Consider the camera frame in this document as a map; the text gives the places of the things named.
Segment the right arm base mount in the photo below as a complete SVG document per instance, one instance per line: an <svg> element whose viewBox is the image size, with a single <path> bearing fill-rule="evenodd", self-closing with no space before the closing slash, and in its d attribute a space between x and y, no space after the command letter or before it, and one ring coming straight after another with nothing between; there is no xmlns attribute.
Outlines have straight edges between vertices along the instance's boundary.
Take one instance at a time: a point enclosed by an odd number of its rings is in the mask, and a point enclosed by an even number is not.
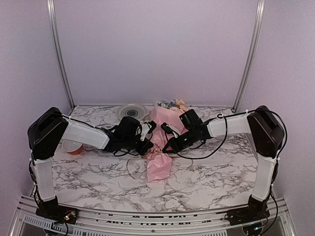
<svg viewBox="0 0 315 236"><path fill-rule="evenodd" d="M231 226L267 219L270 216L269 210L267 209L269 198L270 194L266 199L260 201L250 195L246 207L228 210L224 218L229 221Z"/></svg>

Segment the blue fake flower stem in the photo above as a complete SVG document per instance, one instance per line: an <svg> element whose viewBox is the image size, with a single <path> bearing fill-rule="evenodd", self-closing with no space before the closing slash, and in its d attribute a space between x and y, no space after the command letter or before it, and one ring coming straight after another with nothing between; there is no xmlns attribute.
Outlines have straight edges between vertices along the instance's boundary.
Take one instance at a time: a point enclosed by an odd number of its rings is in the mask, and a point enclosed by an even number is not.
<svg viewBox="0 0 315 236"><path fill-rule="evenodd" d="M161 99L161 100L156 101L154 106L171 109L172 107L176 107L177 105L176 105L175 99Z"/></svg>

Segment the pink wrapping paper sheet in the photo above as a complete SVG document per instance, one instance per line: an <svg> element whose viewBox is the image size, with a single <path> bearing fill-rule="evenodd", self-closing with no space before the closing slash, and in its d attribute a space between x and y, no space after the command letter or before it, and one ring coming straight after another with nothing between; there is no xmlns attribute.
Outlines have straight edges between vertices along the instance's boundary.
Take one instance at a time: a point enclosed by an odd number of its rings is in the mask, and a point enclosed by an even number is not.
<svg viewBox="0 0 315 236"><path fill-rule="evenodd" d="M147 160L147 181L158 182L166 179L170 175L172 166L172 158L162 152L167 140L165 132L161 128L163 123L167 123L175 128L180 134L186 131L183 123L180 120L180 115L188 111L188 108L178 109L172 107L170 109L155 106L150 112L150 120L157 124L153 131L151 142L153 147L144 156Z"/></svg>

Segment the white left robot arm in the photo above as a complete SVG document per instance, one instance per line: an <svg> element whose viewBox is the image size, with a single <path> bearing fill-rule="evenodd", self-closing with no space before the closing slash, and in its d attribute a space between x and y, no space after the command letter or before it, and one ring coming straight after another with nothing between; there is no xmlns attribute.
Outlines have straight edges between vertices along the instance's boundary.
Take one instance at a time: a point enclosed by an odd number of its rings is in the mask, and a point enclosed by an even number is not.
<svg viewBox="0 0 315 236"><path fill-rule="evenodd" d="M31 177L44 203L43 211L52 219L62 215L62 207L55 203L58 200L52 174L52 159L61 141L88 145L115 156L143 156L153 147L147 136L156 126L154 121L141 123L133 117L123 117L119 124L107 129L66 116L56 107L47 110L27 131Z"/></svg>

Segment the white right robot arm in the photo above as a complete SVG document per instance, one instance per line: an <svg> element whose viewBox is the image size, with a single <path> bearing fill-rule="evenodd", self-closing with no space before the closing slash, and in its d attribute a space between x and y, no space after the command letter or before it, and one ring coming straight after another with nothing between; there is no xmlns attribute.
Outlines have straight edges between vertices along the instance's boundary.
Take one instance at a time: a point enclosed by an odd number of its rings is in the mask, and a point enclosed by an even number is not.
<svg viewBox="0 0 315 236"><path fill-rule="evenodd" d="M165 133L166 144L162 150L165 154L174 154L189 159L182 152L206 144L208 140L221 138L221 143L209 154L194 157L193 160L210 158L225 144L236 143L241 138L251 136L257 160L255 184L250 196L250 205L244 209L248 220L255 220L262 212L262 203L271 195L272 185L276 179L280 153L287 144L288 133L283 119L267 106L238 114L218 114L215 118L203 121L195 110L191 109L179 116L186 131L180 133L168 123L161 125Z"/></svg>

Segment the beige raffia ribbon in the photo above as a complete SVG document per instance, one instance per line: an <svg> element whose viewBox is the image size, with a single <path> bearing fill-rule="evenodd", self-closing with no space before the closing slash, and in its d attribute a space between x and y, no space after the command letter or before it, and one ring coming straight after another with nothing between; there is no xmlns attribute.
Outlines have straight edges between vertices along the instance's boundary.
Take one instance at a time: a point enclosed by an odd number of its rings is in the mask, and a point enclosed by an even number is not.
<svg viewBox="0 0 315 236"><path fill-rule="evenodd" d="M151 150L149 150L144 156L136 155L134 157L130 157L126 162L126 171L128 176L132 180L141 179L142 174L146 172L147 157L149 157L149 160L152 160L153 159L152 155L161 152L162 148L154 144L154 147Z"/></svg>

